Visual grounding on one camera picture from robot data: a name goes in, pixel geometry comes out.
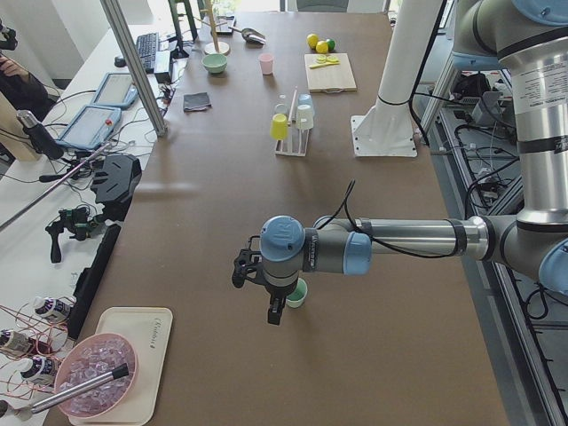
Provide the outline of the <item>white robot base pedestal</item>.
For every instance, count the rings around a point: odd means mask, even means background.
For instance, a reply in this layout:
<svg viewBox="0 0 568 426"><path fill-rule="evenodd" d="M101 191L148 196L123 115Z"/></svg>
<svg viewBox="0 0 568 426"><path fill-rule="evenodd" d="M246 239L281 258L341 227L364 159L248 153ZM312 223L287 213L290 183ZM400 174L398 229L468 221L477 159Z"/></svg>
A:
<svg viewBox="0 0 568 426"><path fill-rule="evenodd" d="M417 155L410 106L445 8L442 0L411 0L400 6L375 105L351 118L356 156Z"/></svg>

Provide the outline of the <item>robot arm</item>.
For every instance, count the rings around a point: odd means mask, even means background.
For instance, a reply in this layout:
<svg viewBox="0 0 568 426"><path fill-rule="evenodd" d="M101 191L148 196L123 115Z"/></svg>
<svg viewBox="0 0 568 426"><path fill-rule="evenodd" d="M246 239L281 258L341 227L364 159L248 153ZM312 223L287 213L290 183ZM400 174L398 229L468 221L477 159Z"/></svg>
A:
<svg viewBox="0 0 568 426"><path fill-rule="evenodd" d="M512 77L524 206L513 216L466 220L321 219L288 216L260 233L255 280L279 324L301 272L365 274L375 253L466 255L489 260L558 293L567 290L567 4L461 1L454 53L492 59Z"/></svg>

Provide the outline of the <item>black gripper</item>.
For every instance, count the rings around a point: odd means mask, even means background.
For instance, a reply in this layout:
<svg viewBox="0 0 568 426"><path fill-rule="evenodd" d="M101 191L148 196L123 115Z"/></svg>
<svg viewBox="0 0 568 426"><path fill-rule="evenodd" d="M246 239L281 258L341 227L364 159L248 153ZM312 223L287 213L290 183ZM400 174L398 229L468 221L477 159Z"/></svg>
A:
<svg viewBox="0 0 568 426"><path fill-rule="evenodd" d="M281 321L281 315L286 306L288 294L283 291L270 293L270 302L267 312L267 321L269 324L278 326Z"/></svg>

